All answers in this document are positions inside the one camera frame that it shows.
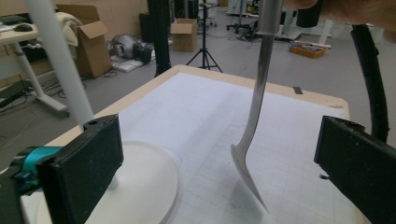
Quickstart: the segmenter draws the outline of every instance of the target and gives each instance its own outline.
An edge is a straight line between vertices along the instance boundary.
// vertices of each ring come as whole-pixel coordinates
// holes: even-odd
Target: teal cylindrical part
[[[43,157],[57,153],[62,147],[37,147],[27,157],[23,163],[23,171],[31,171],[37,175],[35,164]]]

